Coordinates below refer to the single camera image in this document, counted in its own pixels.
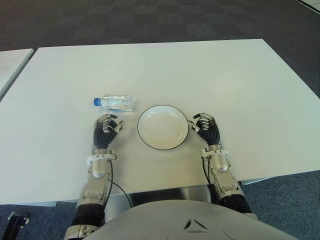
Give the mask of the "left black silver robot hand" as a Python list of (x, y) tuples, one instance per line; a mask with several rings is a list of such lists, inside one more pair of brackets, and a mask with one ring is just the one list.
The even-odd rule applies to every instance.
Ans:
[(118, 133), (123, 129), (124, 121), (116, 122), (117, 115), (106, 113), (95, 121), (92, 149), (107, 149)]

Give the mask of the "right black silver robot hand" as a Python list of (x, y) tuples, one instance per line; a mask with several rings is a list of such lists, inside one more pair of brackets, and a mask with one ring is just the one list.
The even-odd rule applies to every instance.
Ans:
[(201, 112), (193, 116), (193, 119), (197, 120), (194, 123), (188, 120), (188, 126), (196, 132), (208, 146), (220, 145), (221, 136), (216, 120), (208, 113)]

